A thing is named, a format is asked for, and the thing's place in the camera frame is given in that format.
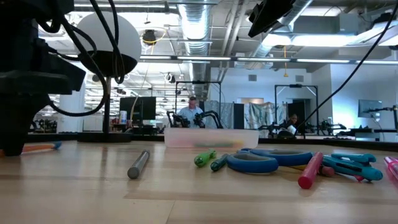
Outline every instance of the gray marker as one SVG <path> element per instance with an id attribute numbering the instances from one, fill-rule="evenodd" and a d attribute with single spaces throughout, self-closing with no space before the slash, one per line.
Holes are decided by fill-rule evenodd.
<path id="1" fill-rule="evenodd" d="M 127 176 L 129 176 L 130 179 L 138 178 L 148 158 L 149 158 L 149 151 L 144 150 L 141 153 L 141 155 L 138 157 L 138 159 L 130 167 L 130 169 L 127 171 Z"/>

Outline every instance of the green marker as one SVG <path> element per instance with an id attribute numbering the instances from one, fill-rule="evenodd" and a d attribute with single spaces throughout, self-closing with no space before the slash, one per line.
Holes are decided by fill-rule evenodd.
<path id="1" fill-rule="evenodd" d="M 214 162 L 210 164 L 210 168 L 212 171 L 216 172 L 219 171 L 225 164 L 226 164 L 226 158 L 228 157 L 228 154 L 224 154 L 221 156 L 221 158 L 216 159 Z"/>
<path id="2" fill-rule="evenodd" d="M 196 166 L 203 167 L 210 159 L 214 159 L 216 156 L 217 152 L 214 149 L 209 149 L 207 152 L 197 155 L 193 161 Z"/>

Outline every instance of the desk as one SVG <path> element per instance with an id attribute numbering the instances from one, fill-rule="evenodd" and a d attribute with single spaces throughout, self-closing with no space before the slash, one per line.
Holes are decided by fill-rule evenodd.
<path id="1" fill-rule="evenodd" d="M 311 190 L 297 185 L 299 170 L 269 175 L 211 172 L 193 158 L 203 149 L 166 149 L 162 142 L 64 142 L 59 151 L 0 158 L 1 223 L 398 223 L 398 188 L 382 158 L 398 153 L 311 145 L 260 145 L 373 153 L 384 178 L 372 184 L 351 177 L 318 176 Z M 151 155 L 139 179 L 126 172 Z M 218 156 L 234 152 L 219 149 Z"/>

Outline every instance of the white column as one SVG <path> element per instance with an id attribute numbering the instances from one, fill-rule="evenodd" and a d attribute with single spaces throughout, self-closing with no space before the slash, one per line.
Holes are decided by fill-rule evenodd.
<path id="1" fill-rule="evenodd" d="M 76 66 L 86 70 L 81 64 Z M 82 113 L 85 111 L 86 78 L 81 84 L 80 91 L 73 91 L 72 95 L 60 95 L 60 108 L 71 113 Z M 63 114 L 58 115 L 57 133 L 60 132 L 82 132 L 83 117 L 70 117 Z"/>

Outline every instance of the white wall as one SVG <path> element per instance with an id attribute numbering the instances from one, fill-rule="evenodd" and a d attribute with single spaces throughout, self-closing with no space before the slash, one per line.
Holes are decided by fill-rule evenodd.
<path id="1" fill-rule="evenodd" d="M 351 74 L 355 65 L 331 65 L 331 89 L 335 91 Z M 347 128 L 360 125 L 377 128 L 371 118 L 358 118 L 358 100 L 381 100 L 383 107 L 397 102 L 398 75 L 396 66 L 362 65 L 347 85 L 333 97 L 333 121 Z M 383 129 L 394 128 L 392 112 L 381 112 Z M 394 133 L 385 133 L 386 141 L 394 141 Z"/>
<path id="2" fill-rule="evenodd" d="M 289 77 L 284 77 L 285 70 L 275 72 L 270 69 L 246 70 L 245 68 L 230 68 L 223 80 L 221 90 L 225 96 L 225 102 L 236 102 L 238 98 L 263 98 L 264 102 L 274 102 L 274 86 L 296 84 L 295 76 L 304 75 L 303 85 L 311 85 L 311 73 L 305 69 L 288 69 Z M 248 75 L 257 75 L 256 82 L 249 82 Z M 218 68 L 211 68 L 211 77 L 216 80 Z M 286 88 L 278 95 L 278 103 L 291 102 L 292 99 L 311 99 L 313 95 L 306 89 Z M 218 101 L 218 89 L 213 85 L 210 88 L 210 100 Z"/>
<path id="3" fill-rule="evenodd" d="M 317 71 L 312 73 L 312 85 L 318 86 L 318 103 L 320 104 L 323 100 L 325 100 L 331 94 L 331 67 L 330 65 L 325 65 L 322 68 L 319 68 Z M 332 110 L 332 100 L 327 101 L 320 109 L 319 109 L 319 121 L 323 121 L 323 119 L 328 119 L 333 116 Z M 313 98 L 311 101 L 311 112 L 316 108 L 316 101 Z M 311 123 L 315 125 L 317 123 L 316 114 L 311 117 Z"/>

